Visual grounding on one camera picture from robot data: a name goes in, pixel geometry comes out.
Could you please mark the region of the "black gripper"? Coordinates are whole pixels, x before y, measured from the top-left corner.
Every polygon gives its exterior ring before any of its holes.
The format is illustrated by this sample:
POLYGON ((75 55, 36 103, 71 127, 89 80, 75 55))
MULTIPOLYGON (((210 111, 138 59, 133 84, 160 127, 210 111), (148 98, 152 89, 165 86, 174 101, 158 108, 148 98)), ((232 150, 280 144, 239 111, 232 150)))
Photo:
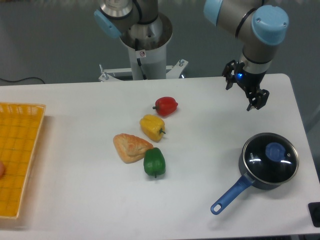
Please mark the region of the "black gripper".
POLYGON ((232 60, 225 65, 222 71, 222 76, 225 77, 226 81, 226 90, 229 90, 233 84, 237 83, 245 92, 249 100, 247 111, 252 109, 259 110, 264 107, 270 95, 268 90, 260 89, 260 84, 266 71, 256 67, 255 63, 251 68, 250 64, 250 61, 236 62, 232 60))

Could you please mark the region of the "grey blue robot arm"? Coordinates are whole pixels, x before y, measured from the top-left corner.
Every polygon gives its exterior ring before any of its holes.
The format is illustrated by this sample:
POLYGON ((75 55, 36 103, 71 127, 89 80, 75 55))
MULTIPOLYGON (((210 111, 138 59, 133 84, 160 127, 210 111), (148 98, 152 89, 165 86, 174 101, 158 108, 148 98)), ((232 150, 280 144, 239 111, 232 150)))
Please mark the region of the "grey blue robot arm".
MULTIPOLYGON (((239 60, 228 62, 222 76, 227 89, 237 84, 244 91, 249 110, 261 109, 269 92, 260 84, 285 39, 287 13, 263 0, 208 0, 203 13, 213 25, 243 42, 239 60)), ((126 46, 134 80, 178 78, 182 73, 182 61, 167 69, 173 26, 159 12, 156 0, 102 0, 94 19, 107 36, 126 46)))

